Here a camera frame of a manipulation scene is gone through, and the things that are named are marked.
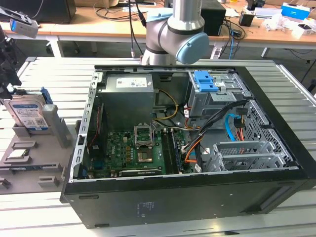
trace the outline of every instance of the table leg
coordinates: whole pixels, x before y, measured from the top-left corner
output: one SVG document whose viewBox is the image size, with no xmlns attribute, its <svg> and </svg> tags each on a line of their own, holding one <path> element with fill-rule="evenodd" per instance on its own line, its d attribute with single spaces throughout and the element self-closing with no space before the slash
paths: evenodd
<svg viewBox="0 0 316 237">
<path fill-rule="evenodd" d="M 91 50 L 92 50 L 92 53 L 98 52 L 97 42 L 94 42 L 94 41 L 91 42 Z"/>
<path fill-rule="evenodd" d="M 269 51 L 270 51 L 270 48 L 265 48 L 261 54 L 261 57 L 266 58 Z"/>
<path fill-rule="evenodd" d="M 55 58 L 63 58 L 64 52 L 61 47 L 61 42 L 57 40 L 50 40 L 49 42 Z"/>
<path fill-rule="evenodd" d="M 219 59 L 224 45 L 225 45 L 225 42 L 216 42 L 214 44 L 210 59 Z"/>
</svg>

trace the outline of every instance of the blue plastic clip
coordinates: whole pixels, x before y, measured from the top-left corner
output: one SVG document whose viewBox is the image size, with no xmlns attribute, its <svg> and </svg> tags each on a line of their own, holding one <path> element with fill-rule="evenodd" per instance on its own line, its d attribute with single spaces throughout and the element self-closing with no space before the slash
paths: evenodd
<svg viewBox="0 0 316 237">
<path fill-rule="evenodd" d="M 195 71 L 194 77 L 199 85 L 200 92 L 216 92 L 219 90 L 214 84 L 213 77 L 207 71 Z"/>
</svg>

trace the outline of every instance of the expansion slot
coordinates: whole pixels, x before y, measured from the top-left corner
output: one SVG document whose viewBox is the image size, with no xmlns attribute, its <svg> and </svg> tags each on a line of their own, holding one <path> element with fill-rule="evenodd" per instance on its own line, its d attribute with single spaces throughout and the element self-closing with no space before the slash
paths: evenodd
<svg viewBox="0 0 316 237">
<path fill-rule="evenodd" d="M 178 174 L 180 158 L 173 132 L 161 132 L 161 141 L 166 174 Z"/>
</svg>

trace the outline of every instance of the motherboard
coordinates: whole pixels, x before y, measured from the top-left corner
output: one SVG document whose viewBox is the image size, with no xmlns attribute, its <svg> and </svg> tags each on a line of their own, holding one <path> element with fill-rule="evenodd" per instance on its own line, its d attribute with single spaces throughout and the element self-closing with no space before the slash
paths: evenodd
<svg viewBox="0 0 316 237">
<path fill-rule="evenodd" d="M 152 140 L 151 146 L 139 142 Z M 185 144 L 182 131 L 153 131 L 144 129 L 109 132 L 105 157 L 91 160 L 88 175 L 93 178 L 133 177 L 191 172 L 183 167 L 180 155 Z"/>
</svg>

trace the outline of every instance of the power supply label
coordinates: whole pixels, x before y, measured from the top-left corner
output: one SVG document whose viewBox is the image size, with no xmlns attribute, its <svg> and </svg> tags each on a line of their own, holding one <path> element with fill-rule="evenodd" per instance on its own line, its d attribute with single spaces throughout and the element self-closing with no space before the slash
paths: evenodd
<svg viewBox="0 0 316 237">
<path fill-rule="evenodd" d="M 117 88 L 147 87 L 146 78 L 118 78 Z"/>
<path fill-rule="evenodd" d="M 44 117 L 40 114 L 40 108 L 36 104 L 12 105 L 15 114 L 28 130 L 47 130 L 48 125 Z"/>
</svg>

